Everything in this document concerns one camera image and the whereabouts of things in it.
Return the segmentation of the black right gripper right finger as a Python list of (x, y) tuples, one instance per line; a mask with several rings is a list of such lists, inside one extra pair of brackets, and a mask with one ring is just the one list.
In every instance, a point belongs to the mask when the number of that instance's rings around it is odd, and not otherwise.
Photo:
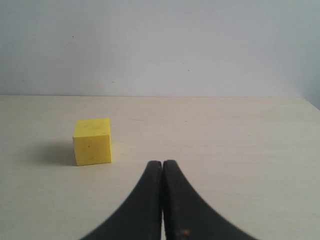
[(195, 191), (175, 160), (163, 162), (162, 209), (167, 240), (254, 240)]

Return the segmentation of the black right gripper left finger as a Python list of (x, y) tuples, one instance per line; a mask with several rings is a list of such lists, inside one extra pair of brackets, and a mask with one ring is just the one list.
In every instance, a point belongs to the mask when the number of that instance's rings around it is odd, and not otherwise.
[(149, 161), (136, 186), (118, 209), (84, 240), (160, 240), (162, 163)]

